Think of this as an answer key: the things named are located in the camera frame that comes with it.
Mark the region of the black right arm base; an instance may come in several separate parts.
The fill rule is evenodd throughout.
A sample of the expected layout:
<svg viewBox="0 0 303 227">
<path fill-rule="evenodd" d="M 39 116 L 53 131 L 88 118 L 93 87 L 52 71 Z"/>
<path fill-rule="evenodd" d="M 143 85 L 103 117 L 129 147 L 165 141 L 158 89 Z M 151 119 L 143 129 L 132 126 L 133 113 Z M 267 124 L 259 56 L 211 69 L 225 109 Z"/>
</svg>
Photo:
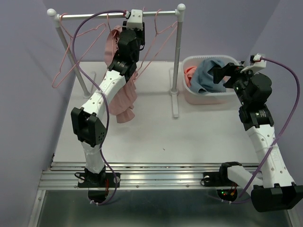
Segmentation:
<svg viewBox="0 0 303 227">
<path fill-rule="evenodd" d="M 202 175 L 201 185 L 216 188 L 219 199 L 230 203 L 236 201 L 238 185 L 235 182 L 221 176 L 219 172 L 203 172 Z"/>
</svg>

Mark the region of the blue denim skirt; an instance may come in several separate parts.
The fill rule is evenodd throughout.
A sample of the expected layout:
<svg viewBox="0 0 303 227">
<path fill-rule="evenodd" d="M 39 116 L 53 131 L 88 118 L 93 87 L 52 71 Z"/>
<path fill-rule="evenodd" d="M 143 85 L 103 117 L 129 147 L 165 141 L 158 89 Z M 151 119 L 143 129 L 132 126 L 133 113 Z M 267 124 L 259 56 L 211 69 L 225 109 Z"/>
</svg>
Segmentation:
<svg viewBox="0 0 303 227">
<path fill-rule="evenodd" d="M 225 63 L 219 58 L 207 58 L 203 60 L 195 69 L 190 81 L 189 89 L 197 94 L 208 93 L 225 93 L 226 88 L 223 86 L 223 79 L 214 83 L 214 69 L 222 68 Z"/>
</svg>

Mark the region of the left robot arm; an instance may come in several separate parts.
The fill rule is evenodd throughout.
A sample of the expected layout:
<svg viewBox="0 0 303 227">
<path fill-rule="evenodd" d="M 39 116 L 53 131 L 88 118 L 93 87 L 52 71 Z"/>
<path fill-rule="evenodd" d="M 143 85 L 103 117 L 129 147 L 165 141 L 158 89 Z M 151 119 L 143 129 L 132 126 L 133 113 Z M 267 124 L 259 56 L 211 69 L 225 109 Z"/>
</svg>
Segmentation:
<svg viewBox="0 0 303 227">
<path fill-rule="evenodd" d="M 106 115 L 116 116 L 118 123 L 134 118 L 133 107 L 137 99 L 134 79 L 140 50 L 145 45 L 145 24 L 124 21 L 108 35 L 104 60 L 107 70 L 96 91 L 80 108 L 71 111 L 72 128 L 81 142 L 89 181 L 94 186 L 105 182 L 102 172 L 105 163 L 100 154 L 108 126 L 103 125 Z"/>
</svg>

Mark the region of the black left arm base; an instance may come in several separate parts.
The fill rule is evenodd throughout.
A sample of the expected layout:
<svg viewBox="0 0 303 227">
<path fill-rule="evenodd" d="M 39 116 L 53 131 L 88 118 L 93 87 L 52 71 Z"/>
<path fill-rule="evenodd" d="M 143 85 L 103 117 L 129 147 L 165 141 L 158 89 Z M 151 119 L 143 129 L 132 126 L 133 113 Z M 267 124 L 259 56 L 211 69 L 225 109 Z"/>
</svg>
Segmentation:
<svg viewBox="0 0 303 227">
<path fill-rule="evenodd" d="M 120 187 L 120 173 L 106 172 L 104 169 L 99 174 L 76 172 L 78 188 L 88 189 L 90 204 L 96 206 L 106 205 L 112 201 L 117 189 Z"/>
</svg>

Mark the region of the coral pink skirt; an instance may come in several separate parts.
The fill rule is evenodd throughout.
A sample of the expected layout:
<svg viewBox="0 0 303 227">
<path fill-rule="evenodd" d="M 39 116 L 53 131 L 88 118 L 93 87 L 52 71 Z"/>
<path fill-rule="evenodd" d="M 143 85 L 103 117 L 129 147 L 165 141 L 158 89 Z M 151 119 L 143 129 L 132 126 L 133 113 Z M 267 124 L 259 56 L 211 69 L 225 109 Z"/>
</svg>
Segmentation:
<svg viewBox="0 0 303 227">
<path fill-rule="evenodd" d="M 188 88 L 191 87 L 191 79 L 197 69 L 197 66 L 189 67 L 184 70 L 185 83 Z"/>
</svg>

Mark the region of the pink skirt hanger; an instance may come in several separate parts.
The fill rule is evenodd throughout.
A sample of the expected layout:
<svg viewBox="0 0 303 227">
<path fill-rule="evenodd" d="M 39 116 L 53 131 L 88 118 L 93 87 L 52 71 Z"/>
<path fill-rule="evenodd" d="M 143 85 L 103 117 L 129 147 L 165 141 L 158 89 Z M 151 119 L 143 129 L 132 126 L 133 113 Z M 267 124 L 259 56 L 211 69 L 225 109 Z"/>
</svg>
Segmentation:
<svg viewBox="0 0 303 227">
<path fill-rule="evenodd" d="M 155 16 L 154 16 L 154 30 L 155 30 L 155 36 L 154 36 L 154 38 L 153 38 L 153 40 L 152 40 L 152 42 L 151 42 L 151 44 L 150 44 L 150 46 L 149 46 L 149 48 L 148 48 L 148 50 L 147 50 L 147 52 L 146 52 L 146 54 L 145 54 L 143 60 L 142 60 L 142 63 L 141 63 L 141 65 L 140 65 L 140 67 L 139 67 L 138 70 L 137 70 L 137 74 L 136 74 L 136 76 L 135 76 L 135 78 L 134 78 L 134 81 L 136 81 L 136 80 L 137 80 L 137 79 L 146 71 L 146 69 L 147 69 L 147 68 L 149 67 L 149 65 L 155 60 L 155 58 L 158 56 L 158 54 L 161 52 L 161 50 L 164 48 L 164 46 L 166 45 L 166 43 L 168 42 L 168 40 L 171 38 L 171 36 L 174 34 L 174 32 L 175 32 L 176 29 L 177 29 L 177 23 L 178 23 L 178 22 L 175 21 L 175 22 L 174 22 L 173 24 L 171 24 L 170 26 L 168 26 L 168 27 L 166 27 L 165 29 L 159 31 L 159 30 L 158 30 L 158 27 L 157 27 L 157 17 L 158 17 L 158 14 L 159 14 L 160 12 L 162 12 L 162 9 L 157 10 L 157 11 L 156 11 L 156 14 L 155 14 Z M 161 45 L 161 47 L 159 48 L 159 50 L 155 53 L 155 55 L 149 60 L 149 62 L 148 62 L 148 63 L 145 65 L 145 67 L 142 69 L 143 64 L 144 64 L 144 62 L 145 62 L 147 56 L 149 55 L 149 53 L 150 53 L 152 47 L 155 45 L 155 42 L 157 41 L 158 36 L 161 35 L 161 34 L 163 34 L 163 33 L 165 33 L 166 31 L 168 31 L 168 30 L 170 30 L 170 29 L 172 29 L 170 35 L 166 38 L 166 40 L 165 40 L 164 43 Z"/>
</svg>

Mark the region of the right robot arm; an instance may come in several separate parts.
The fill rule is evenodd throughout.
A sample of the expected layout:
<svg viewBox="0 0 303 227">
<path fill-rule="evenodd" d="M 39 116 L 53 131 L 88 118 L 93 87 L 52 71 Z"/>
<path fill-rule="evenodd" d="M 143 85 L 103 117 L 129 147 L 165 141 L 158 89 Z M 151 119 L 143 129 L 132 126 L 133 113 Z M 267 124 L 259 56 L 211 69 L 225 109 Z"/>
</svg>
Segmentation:
<svg viewBox="0 0 303 227">
<path fill-rule="evenodd" d="M 303 199 L 303 187 L 289 174 L 277 144 L 274 121 L 266 105 L 272 93 L 270 78 L 259 73 L 261 66 L 242 67 L 228 63 L 214 67 L 214 83 L 225 76 L 224 87 L 232 88 L 241 106 L 239 117 L 249 136 L 259 165 L 251 174 L 239 162 L 222 163 L 214 176 L 204 179 L 205 186 L 229 186 L 232 183 L 243 189 L 256 211 L 290 210 Z"/>
</svg>

